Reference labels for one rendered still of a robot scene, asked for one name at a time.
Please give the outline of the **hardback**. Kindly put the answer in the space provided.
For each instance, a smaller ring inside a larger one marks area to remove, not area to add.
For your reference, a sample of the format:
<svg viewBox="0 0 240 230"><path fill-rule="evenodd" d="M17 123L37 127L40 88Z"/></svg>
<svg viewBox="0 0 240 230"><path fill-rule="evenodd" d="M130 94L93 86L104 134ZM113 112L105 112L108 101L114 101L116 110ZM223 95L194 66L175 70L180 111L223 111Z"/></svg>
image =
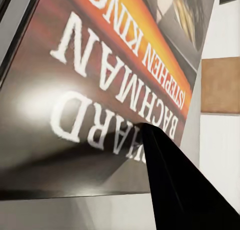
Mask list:
<svg viewBox="0 0 240 230"><path fill-rule="evenodd" d="M215 0L2 0L0 201L151 193L180 148Z"/></svg>

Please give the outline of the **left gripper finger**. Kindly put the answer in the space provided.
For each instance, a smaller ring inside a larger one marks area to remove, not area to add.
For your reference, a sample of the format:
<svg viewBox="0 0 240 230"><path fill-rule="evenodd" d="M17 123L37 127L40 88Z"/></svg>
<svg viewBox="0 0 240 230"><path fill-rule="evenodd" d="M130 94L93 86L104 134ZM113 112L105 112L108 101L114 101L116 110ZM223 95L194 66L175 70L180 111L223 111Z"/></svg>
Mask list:
<svg viewBox="0 0 240 230"><path fill-rule="evenodd" d="M240 230L240 214L159 127L143 125L156 230Z"/></svg>

